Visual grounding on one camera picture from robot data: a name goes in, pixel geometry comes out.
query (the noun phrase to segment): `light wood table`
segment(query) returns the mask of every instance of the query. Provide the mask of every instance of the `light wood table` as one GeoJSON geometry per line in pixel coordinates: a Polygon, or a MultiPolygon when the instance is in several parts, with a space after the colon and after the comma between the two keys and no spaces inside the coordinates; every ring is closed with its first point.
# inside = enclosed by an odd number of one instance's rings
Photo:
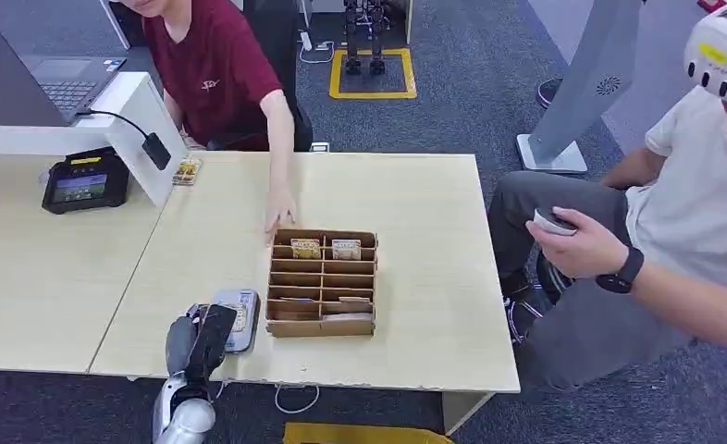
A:
{"type": "Polygon", "coordinates": [[[57,160],[0,155],[0,370],[87,372],[159,217],[136,186],[119,208],[44,211],[57,160]]]}
{"type": "MultiPolygon", "coordinates": [[[[91,373],[165,376],[167,329],[193,302],[224,288],[265,298],[267,154],[197,155],[197,182],[170,196],[91,373]]],[[[375,335],[275,339],[261,310],[253,347],[216,378],[441,391],[449,433],[495,392],[519,391],[474,157],[296,164],[299,226],[377,233],[375,335]]]]}

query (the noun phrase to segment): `hand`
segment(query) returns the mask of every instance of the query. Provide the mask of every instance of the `hand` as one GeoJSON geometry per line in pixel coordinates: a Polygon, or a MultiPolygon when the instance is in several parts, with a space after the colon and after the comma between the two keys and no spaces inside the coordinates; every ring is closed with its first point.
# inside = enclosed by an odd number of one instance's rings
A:
{"type": "Polygon", "coordinates": [[[543,249],[543,254],[563,275],[591,278],[620,271],[628,257],[626,247],[595,219],[576,210],[554,207],[554,215],[578,227],[572,236],[545,231],[533,221],[527,229],[543,249]]]}
{"type": "Polygon", "coordinates": [[[268,208],[265,211],[265,241],[274,239],[280,224],[295,223],[295,201],[287,182],[272,183],[268,190],[268,208]]]}

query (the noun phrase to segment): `black watch strap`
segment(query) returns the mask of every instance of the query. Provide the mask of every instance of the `black watch strap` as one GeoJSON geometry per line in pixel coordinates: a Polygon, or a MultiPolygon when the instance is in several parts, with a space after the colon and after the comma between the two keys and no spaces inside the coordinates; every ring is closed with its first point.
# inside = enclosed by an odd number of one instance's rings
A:
{"type": "Polygon", "coordinates": [[[616,275],[600,275],[595,281],[604,290],[620,294],[629,293],[643,264],[644,254],[635,247],[629,247],[628,257],[620,271],[616,275]]]}
{"type": "Polygon", "coordinates": [[[636,275],[638,275],[638,272],[641,271],[641,266],[643,264],[644,254],[641,253],[641,250],[635,247],[630,247],[628,251],[628,258],[625,259],[625,265],[620,268],[620,271],[617,273],[617,277],[625,282],[633,284],[633,281],[635,280],[636,275]]]}

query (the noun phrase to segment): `game controller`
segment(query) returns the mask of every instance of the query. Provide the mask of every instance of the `game controller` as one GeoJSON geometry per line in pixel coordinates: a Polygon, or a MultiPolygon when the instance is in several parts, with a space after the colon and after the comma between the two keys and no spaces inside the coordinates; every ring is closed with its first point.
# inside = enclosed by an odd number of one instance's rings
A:
{"type": "Polygon", "coordinates": [[[548,208],[536,208],[533,222],[549,233],[560,236],[572,236],[578,231],[574,224],[554,216],[554,212],[548,208]]]}

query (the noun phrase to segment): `maroon t-shirt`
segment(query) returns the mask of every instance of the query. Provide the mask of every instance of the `maroon t-shirt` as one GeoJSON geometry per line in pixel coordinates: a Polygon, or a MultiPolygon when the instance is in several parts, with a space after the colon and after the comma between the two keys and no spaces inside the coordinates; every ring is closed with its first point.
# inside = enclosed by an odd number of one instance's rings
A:
{"type": "Polygon", "coordinates": [[[246,18],[230,0],[192,0],[191,8],[190,30],[179,43],[161,17],[143,19],[156,70],[184,112],[184,128],[203,145],[219,132],[265,133],[260,101],[282,86],[246,18]]]}

